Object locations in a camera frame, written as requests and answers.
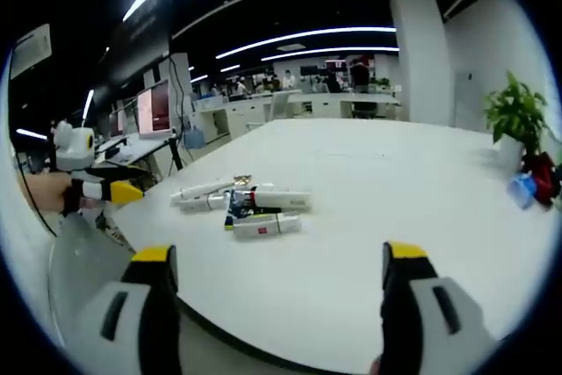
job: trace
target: blue object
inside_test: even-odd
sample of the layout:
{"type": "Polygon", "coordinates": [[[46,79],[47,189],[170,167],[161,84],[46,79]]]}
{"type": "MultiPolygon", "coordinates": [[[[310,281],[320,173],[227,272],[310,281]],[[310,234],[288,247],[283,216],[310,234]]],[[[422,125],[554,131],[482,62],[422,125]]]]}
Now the blue object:
{"type": "Polygon", "coordinates": [[[199,131],[195,126],[192,130],[184,133],[185,149],[199,149],[205,145],[205,136],[203,136],[203,132],[199,131]]]}
{"type": "Polygon", "coordinates": [[[508,194],[523,210],[533,203],[536,192],[537,184],[530,175],[519,174],[508,184],[508,194]]]}

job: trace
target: white flower pot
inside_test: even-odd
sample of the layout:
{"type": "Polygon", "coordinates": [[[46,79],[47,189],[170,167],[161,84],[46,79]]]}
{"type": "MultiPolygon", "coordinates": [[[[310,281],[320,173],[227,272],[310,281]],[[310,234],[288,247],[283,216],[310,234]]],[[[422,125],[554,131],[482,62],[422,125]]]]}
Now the white flower pot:
{"type": "Polygon", "coordinates": [[[521,168],[523,144],[504,134],[500,139],[500,166],[510,175],[514,175],[521,168]]]}

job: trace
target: chair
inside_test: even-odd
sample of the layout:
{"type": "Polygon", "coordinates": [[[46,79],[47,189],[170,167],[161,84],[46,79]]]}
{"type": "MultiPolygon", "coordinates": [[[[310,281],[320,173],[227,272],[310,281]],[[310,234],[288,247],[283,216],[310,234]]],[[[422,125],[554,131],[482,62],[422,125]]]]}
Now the chair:
{"type": "Polygon", "coordinates": [[[266,118],[265,122],[248,122],[246,129],[249,131],[256,129],[272,120],[287,119],[287,105],[289,102],[289,92],[279,91],[273,94],[271,99],[270,115],[266,118]]]}

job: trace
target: computer monitor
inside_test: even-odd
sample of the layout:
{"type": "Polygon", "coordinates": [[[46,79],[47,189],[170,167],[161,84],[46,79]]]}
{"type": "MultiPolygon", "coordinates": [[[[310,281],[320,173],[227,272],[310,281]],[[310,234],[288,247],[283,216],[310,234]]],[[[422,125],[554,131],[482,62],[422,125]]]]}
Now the computer monitor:
{"type": "Polygon", "coordinates": [[[137,111],[140,137],[171,133],[168,81],[158,83],[139,94],[137,111]]]}
{"type": "Polygon", "coordinates": [[[125,128],[125,111],[119,110],[109,115],[110,136],[122,135],[125,128]]]}

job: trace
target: green leaves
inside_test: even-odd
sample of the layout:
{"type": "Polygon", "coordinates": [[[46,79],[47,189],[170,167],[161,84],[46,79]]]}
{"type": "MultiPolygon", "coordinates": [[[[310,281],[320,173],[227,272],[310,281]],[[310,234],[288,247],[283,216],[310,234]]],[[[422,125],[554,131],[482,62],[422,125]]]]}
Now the green leaves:
{"type": "Polygon", "coordinates": [[[519,83],[508,71],[508,87],[485,97],[486,127],[493,129],[494,143],[506,134],[522,142],[531,154],[540,145],[544,124],[544,97],[519,83]]]}

